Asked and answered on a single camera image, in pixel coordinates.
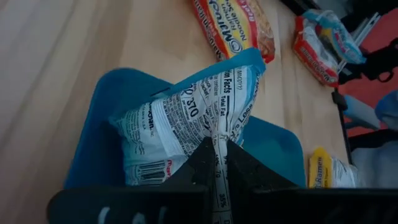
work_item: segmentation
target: food package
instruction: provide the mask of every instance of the food package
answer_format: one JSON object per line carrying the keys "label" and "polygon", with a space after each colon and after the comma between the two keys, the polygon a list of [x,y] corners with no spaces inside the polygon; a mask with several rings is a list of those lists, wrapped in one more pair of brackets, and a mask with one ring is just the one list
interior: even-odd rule
{"label": "food package", "polygon": [[310,188],[356,188],[361,187],[358,170],[331,157],[323,147],[318,147],[310,158]]}
{"label": "food package", "polygon": [[338,86],[338,62],[321,43],[315,31],[316,23],[298,16],[295,19],[293,50],[320,83]]}
{"label": "food package", "polygon": [[230,204],[225,201],[229,197],[226,145],[229,139],[236,144],[243,142],[243,127],[265,71],[257,49],[247,49],[236,57],[240,58],[235,62],[248,63],[231,65],[235,58],[220,62],[218,68],[232,69],[212,73],[217,65],[209,67],[195,74],[204,76],[185,89],[109,119],[123,137],[128,185],[161,184],[183,165],[204,137],[211,137],[216,157],[220,158],[220,163],[215,164],[218,175],[213,216],[222,223],[232,223]]}
{"label": "food package", "polygon": [[218,60],[255,47],[268,63],[274,59],[274,35],[256,0],[193,0],[200,22]]}
{"label": "food package", "polygon": [[317,23],[317,34],[320,40],[337,59],[355,64],[366,61],[351,34],[333,11],[310,9],[302,16]]}

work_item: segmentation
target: wooden table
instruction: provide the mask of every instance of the wooden table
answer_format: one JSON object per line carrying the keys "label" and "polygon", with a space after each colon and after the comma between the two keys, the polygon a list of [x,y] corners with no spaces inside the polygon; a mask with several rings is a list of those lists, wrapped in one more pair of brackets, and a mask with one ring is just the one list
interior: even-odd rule
{"label": "wooden table", "polygon": [[[292,53],[294,15],[261,5],[275,35],[252,115],[347,161],[331,88]],[[0,0],[0,220],[44,222],[62,188],[98,79],[134,67],[176,83],[215,57],[191,0]]]}

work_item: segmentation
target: blue bin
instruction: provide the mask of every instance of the blue bin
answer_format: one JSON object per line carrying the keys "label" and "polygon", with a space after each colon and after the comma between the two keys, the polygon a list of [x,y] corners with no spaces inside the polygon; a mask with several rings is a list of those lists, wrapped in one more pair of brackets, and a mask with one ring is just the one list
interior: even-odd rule
{"label": "blue bin", "polygon": [[[150,102],[156,93],[170,95],[183,90],[189,84],[201,80],[209,69],[216,74],[229,69],[231,63],[240,66],[249,64],[250,60],[253,60],[250,55],[241,53],[230,59],[229,63],[217,63],[207,68],[207,71],[200,71],[176,85],[129,68],[108,72],[95,88],[64,188],[124,185],[121,138],[108,123],[111,115],[121,114]],[[250,117],[243,138],[244,149],[248,153],[286,179],[305,186],[303,153],[295,134]]]}

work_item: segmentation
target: barcode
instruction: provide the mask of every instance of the barcode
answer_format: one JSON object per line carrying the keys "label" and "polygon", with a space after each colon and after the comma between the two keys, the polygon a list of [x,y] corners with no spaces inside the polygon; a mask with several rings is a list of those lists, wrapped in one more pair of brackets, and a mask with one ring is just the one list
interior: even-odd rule
{"label": "barcode", "polygon": [[165,161],[138,165],[139,185],[159,185],[165,180]]}

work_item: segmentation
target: yellow label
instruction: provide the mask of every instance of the yellow label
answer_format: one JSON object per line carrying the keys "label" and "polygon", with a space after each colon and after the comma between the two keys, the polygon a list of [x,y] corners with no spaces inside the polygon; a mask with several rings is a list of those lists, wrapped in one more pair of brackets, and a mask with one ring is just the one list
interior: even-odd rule
{"label": "yellow label", "polygon": [[241,7],[237,0],[210,0],[208,7],[228,57],[253,46],[249,18],[243,11],[247,5]]}
{"label": "yellow label", "polygon": [[332,187],[332,161],[323,147],[318,147],[310,158],[310,177],[308,186],[311,188]]}

